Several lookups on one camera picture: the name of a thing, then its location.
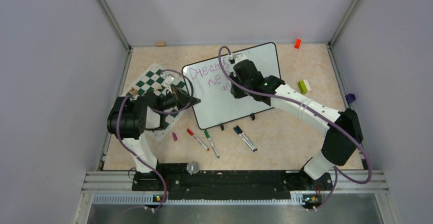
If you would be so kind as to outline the whiteboard with black frame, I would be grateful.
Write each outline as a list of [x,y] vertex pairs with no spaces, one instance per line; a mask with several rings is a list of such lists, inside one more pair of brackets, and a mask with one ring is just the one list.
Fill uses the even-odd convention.
[[[253,61],[264,77],[281,77],[275,43],[268,42],[232,52],[242,53]],[[271,109],[250,96],[234,98],[230,93],[231,82],[221,71],[217,57],[185,65],[182,73],[192,83],[187,84],[187,90],[193,89],[194,97],[201,100],[193,106],[193,111],[198,127],[202,130]]]

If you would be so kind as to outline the pink marker cap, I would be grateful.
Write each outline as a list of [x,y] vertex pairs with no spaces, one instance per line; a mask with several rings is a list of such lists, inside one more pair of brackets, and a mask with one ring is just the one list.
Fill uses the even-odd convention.
[[174,140],[174,141],[177,141],[177,140],[178,140],[178,137],[177,137],[176,133],[174,133],[174,132],[172,132],[172,137],[173,137],[173,140]]

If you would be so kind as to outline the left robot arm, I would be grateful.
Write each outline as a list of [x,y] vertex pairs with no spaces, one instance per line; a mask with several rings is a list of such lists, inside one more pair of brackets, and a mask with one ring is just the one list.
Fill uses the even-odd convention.
[[179,86],[160,95],[151,91],[136,98],[131,95],[116,98],[107,118],[107,130],[133,157],[136,171],[147,173],[144,183],[150,189],[161,188],[164,177],[155,171],[158,160],[143,133],[163,131],[168,115],[177,115],[200,102]]

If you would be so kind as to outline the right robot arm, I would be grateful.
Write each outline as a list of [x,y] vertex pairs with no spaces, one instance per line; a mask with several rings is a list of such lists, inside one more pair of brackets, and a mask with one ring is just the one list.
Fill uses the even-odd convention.
[[233,71],[231,93],[235,98],[247,95],[257,102],[286,111],[316,129],[324,137],[322,148],[303,166],[299,182],[314,189],[320,177],[334,166],[343,166],[363,140],[357,113],[339,111],[307,98],[276,76],[263,77],[253,61],[230,60]]

